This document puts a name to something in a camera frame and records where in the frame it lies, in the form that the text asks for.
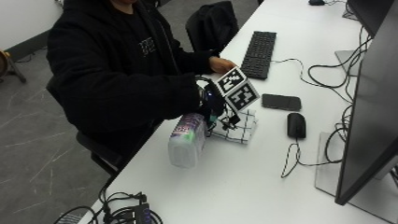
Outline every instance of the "computer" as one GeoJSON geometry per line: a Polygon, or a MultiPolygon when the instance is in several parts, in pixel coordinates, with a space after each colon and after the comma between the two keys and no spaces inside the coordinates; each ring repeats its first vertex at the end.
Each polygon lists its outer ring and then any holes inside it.
{"type": "MultiPolygon", "coordinates": [[[[352,12],[355,19],[359,20],[371,38],[374,38],[376,34],[376,31],[387,15],[388,8],[392,2],[394,0],[348,0],[347,1],[347,8],[352,12]]],[[[352,55],[352,50],[338,50],[335,52],[335,56],[340,63],[344,62],[351,55],[352,55]]],[[[358,62],[360,62],[362,59],[363,59],[363,54],[360,54],[358,62]]],[[[350,61],[343,64],[343,68],[346,70],[347,75],[356,76],[359,63],[354,63],[352,66],[350,66],[350,61]]]]}
{"type": "MultiPolygon", "coordinates": [[[[328,148],[328,156],[335,158],[340,155],[331,154],[344,149],[340,166],[320,166],[315,173],[315,187],[334,195],[335,203],[350,203],[390,223],[398,222],[398,188],[386,175],[398,163],[396,58],[398,2],[394,2],[359,66],[346,144],[338,146],[332,142],[328,148]]],[[[322,162],[324,134],[319,142],[322,162]]]]}

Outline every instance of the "floor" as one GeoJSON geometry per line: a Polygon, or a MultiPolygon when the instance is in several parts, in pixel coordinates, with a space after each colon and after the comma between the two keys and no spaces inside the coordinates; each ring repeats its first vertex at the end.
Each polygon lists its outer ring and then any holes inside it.
{"type": "MultiPolygon", "coordinates": [[[[191,50],[185,22],[213,0],[171,0],[159,12],[174,38],[191,50]]],[[[231,0],[239,27],[257,8],[257,0],[231,0]]],[[[53,223],[78,205],[92,205],[109,178],[76,142],[76,129],[45,90],[52,76],[46,50],[17,64],[28,82],[4,77],[0,83],[0,222],[53,223]]]]}

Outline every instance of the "computer mouse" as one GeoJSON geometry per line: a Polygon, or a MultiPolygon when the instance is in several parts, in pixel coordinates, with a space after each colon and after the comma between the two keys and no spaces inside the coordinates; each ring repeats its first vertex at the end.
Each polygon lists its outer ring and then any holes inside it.
{"type": "Polygon", "coordinates": [[[309,3],[310,3],[311,6],[323,6],[324,5],[323,0],[310,0],[309,3]]]}
{"type": "Polygon", "coordinates": [[[293,138],[306,137],[306,119],[298,113],[287,115],[287,136],[293,138]]]}

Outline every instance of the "hand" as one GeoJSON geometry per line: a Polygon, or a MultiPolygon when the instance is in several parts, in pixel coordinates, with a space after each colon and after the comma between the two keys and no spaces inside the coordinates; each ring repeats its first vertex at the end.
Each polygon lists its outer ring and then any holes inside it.
{"type": "Polygon", "coordinates": [[[210,57],[209,63],[211,70],[222,75],[237,66],[231,61],[214,56],[210,57]]]}

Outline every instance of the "black phone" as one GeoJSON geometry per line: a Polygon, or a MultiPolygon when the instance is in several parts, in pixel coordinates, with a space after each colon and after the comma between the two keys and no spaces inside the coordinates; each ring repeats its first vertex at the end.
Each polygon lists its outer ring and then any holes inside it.
{"type": "Polygon", "coordinates": [[[261,105],[273,109],[298,111],[301,109],[301,100],[297,96],[262,94],[261,105]]]}

